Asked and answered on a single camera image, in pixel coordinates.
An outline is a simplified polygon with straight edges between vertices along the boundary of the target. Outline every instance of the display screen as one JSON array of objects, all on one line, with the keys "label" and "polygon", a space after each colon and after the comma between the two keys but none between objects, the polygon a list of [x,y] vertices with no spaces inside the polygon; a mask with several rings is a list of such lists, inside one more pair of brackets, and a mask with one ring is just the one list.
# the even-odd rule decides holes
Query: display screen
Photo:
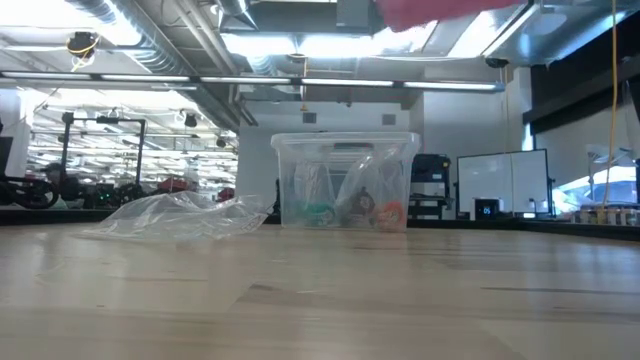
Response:
[{"label": "display screen", "polygon": [[477,220],[496,219],[500,213],[500,201],[497,199],[476,199],[475,218]]}]

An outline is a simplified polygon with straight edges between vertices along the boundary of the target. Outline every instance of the computer monitor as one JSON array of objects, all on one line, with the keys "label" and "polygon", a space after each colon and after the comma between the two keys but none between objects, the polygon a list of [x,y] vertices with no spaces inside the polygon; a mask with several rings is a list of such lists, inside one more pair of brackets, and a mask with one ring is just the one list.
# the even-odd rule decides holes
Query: computer monitor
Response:
[{"label": "computer monitor", "polygon": [[4,176],[11,154],[12,137],[0,137],[0,175]]}]

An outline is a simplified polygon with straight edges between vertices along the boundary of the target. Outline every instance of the container lid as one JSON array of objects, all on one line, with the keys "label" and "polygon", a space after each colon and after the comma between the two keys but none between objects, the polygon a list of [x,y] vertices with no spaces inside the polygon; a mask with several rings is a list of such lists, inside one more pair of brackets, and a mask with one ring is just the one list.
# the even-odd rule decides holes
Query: container lid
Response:
[{"label": "container lid", "polygon": [[410,132],[331,132],[276,134],[271,138],[271,146],[279,149],[282,145],[322,144],[322,143],[395,143],[420,145],[418,134]]}]

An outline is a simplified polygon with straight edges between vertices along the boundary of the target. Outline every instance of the plastic storage container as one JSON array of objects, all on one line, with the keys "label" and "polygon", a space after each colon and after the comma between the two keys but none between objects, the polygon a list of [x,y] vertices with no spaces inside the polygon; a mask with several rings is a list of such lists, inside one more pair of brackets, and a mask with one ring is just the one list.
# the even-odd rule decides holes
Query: plastic storage container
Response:
[{"label": "plastic storage container", "polygon": [[284,227],[405,231],[413,133],[277,134]]}]

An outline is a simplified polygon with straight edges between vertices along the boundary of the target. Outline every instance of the table surface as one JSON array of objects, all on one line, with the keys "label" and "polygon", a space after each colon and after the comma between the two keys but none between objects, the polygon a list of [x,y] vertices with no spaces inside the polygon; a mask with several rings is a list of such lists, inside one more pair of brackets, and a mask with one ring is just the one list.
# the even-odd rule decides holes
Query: table surface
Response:
[{"label": "table surface", "polygon": [[640,359],[640,246],[509,231],[209,243],[0,228],[3,359]]}]

